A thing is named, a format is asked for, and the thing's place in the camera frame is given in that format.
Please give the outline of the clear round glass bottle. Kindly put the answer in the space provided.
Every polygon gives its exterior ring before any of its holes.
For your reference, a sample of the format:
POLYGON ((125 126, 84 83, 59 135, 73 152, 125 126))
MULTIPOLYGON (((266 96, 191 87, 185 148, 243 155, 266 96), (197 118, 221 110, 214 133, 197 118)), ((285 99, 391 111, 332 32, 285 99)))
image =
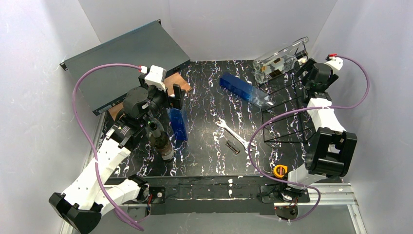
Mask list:
POLYGON ((254 76, 258 83, 278 75, 285 74, 295 67, 296 62, 308 58, 306 43, 308 37, 303 37, 283 49, 273 49, 253 61, 254 76))

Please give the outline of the clear square labelled bottle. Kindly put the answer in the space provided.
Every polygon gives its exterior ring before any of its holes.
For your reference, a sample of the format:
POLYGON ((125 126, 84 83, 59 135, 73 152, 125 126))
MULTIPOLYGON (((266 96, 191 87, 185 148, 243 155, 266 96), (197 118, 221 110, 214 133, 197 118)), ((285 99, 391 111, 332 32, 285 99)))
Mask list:
POLYGON ((276 52, 274 55, 253 61, 255 80, 259 84, 268 82, 278 75, 285 74, 302 64, 307 59, 307 51, 296 53, 276 52))

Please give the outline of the black wire wine rack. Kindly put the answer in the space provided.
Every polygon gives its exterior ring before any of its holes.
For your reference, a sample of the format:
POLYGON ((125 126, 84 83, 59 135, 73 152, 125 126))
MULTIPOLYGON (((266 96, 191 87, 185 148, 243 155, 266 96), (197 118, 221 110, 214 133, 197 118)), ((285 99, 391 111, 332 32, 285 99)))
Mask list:
POLYGON ((274 102, 274 107, 262 109, 261 120, 263 123, 283 113, 287 115, 271 122, 262 130, 265 143, 308 143, 314 135, 314 126, 309 122, 306 112, 296 112, 304 107, 303 84, 300 78, 295 78, 295 73, 307 62, 285 74, 276 76, 268 82, 258 84, 258 88, 269 95, 274 102))

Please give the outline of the blue square bottle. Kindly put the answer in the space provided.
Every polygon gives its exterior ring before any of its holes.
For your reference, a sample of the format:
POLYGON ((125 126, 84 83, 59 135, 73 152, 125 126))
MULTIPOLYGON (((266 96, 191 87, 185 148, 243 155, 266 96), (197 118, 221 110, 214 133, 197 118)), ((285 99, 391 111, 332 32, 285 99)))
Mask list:
POLYGON ((234 75, 228 73, 222 75, 220 85, 260 109, 275 106, 267 93, 234 75))
POLYGON ((168 117, 173 129, 175 138, 181 141, 188 140, 188 118, 185 108, 176 109, 168 108, 167 109, 168 117))

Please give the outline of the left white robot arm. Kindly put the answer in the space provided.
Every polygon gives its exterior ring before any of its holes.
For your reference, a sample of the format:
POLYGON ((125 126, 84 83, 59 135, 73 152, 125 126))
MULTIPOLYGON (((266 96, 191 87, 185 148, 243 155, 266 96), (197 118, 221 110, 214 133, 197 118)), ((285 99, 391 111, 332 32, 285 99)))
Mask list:
POLYGON ((166 144, 167 134, 155 114, 163 109, 181 110, 186 91, 179 84, 174 84, 173 95, 170 96, 162 80, 151 81, 140 77, 139 81, 139 87, 127 92, 123 108, 100 148, 93 149, 94 159, 67 189, 52 194, 49 199, 57 214, 82 234, 90 233, 102 216, 112 210, 123 222, 142 230, 139 222, 124 213, 120 205, 131 200, 151 202, 149 184, 137 175, 108 190, 104 184, 137 147, 143 134, 163 143, 159 147, 160 151, 165 152, 163 160, 169 160, 174 155, 171 145, 166 144))

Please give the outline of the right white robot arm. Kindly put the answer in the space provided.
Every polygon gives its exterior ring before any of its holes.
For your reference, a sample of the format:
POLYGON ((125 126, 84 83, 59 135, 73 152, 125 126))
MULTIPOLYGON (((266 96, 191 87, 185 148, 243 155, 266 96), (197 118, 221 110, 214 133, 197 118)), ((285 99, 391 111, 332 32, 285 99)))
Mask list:
POLYGON ((288 173, 289 186, 294 189, 303 190, 328 177, 343 177, 349 171, 357 136, 339 123, 326 91, 338 79, 342 67, 341 58, 329 55, 325 63, 309 59, 297 72, 297 76, 303 76, 303 103, 316 132, 304 163, 288 173))

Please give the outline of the dark green wine bottle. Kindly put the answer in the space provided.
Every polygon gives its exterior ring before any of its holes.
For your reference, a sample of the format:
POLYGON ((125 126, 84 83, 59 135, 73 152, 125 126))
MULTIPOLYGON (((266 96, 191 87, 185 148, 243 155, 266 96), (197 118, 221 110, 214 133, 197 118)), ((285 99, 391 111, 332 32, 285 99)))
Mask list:
POLYGON ((174 148, 161 122, 152 118, 148 123, 149 141, 163 161, 171 161, 174 156, 174 148))

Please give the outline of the brown wooden board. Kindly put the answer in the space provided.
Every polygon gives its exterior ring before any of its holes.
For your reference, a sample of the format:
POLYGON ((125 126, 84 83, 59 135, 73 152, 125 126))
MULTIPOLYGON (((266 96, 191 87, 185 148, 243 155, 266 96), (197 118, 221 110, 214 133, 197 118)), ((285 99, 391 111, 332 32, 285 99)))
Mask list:
MULTIPOLYGON (((188 82, 179 74, 175 73, 167 78, 164 79, 164 84, 165 87, 168 88, 168 95, 172 96, 173 92, 173 85, 178 84, 180 85, 181 89, 185 91, 190 91, 191 86, 188 84, 188 82)), ((109 109, 109 115, 112 117, 113 120, 115 120, 116 115, 119 113, 119 111, 123 108, 123 104, 120 103, 112 108, 109 109)))

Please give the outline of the grey metal electronics box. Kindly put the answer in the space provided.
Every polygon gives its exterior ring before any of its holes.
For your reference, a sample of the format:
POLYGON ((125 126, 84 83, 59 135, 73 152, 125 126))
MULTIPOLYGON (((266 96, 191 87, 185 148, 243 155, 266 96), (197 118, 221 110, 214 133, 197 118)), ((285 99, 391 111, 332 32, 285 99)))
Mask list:
MULTIPOLYGON (((92 68, 112 63, 156 65, 164 68, 169 77, 188 67, 190 58, 157 20, 68 58, 60 66, 77 82, 92 68)), ((139 76, 133 68, 105 68, 84 79, 79 90, 98 116, 121 103, 130 89, 138 87, 139 76)))

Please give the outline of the silver combination wrench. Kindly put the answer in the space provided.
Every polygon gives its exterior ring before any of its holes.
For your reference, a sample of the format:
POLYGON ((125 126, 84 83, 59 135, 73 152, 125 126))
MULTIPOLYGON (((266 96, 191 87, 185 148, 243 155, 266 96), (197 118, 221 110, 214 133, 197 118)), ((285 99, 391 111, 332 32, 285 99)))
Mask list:
POLYGON ((233 131, 225 122, 224 119, 219 118, 219 120, 217 122, 215 122, 215 124, 223 129, 225 129, 228 133, 230 133, 235 139, 237 139, 242 146, 244 147, 246 152, 251 152, 252 149, 248 149, 250 142, 245 140, 243 137, 241 137, 238 133, 236 133, 235 131, 233 131))

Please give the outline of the yellow tape measure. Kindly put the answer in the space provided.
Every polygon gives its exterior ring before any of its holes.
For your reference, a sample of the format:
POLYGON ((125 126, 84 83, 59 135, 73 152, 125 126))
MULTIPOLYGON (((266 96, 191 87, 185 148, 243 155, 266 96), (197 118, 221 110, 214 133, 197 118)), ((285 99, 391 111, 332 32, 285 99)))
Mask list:
POLYGON ((286 165, 278 164, 273 168, 273 175, 278 179, 283 179, 288 173, 286 165))

